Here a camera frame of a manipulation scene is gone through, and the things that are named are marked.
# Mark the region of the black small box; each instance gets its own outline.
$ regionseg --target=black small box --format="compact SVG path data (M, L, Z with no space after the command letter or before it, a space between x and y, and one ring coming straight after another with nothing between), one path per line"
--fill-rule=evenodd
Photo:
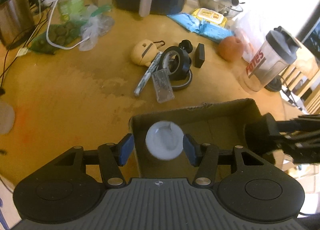
M195 54L195 67L201 68L204 63L204 44L199 44Z

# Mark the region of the printed label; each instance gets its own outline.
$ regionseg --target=printed label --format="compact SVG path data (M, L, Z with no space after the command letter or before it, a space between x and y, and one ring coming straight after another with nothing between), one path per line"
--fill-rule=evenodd
M249 78L254 74L254 71L264 63L265 60L266 58L264 57L264 54L260 50L254 56L254 58L251 60L251 62L248 64L247 68L245 69Z

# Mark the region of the yellow wet wipes package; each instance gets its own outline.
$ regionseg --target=yellow wet wipes package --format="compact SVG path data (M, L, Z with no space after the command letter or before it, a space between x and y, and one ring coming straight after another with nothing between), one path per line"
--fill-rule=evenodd
M221 27L224 27L227 22L227 18L222 14L206 8L197 8L191 15L199 20L204 19Z

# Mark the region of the green container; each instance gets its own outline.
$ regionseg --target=green container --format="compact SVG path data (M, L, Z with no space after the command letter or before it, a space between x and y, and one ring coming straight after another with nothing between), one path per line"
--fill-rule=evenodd
M71 15L81 15L84 10L84 0L59 0L58 10L61 21L69 21Z

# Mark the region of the plastic bag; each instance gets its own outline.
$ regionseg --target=plastic bag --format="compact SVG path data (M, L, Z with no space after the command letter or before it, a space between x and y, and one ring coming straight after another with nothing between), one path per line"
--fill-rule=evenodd
M266 40L269 29L265 27L264 22L257 14L248 12L242 18L237 18L230 28L244 44L242 57L248 63Z
M95 47L98 42L98 36L105 35L114 25L115 21L110 16L99 14L91 16L87 24L81 27L82 39L88 40L79 45L80 51L89 51Z
M52 24L49 28L49 39L58 45L66 46L80 36L81 21L68 21L62 25ZM46 31L37 36L30 50L38 53L54 54L59 48L49 45Z

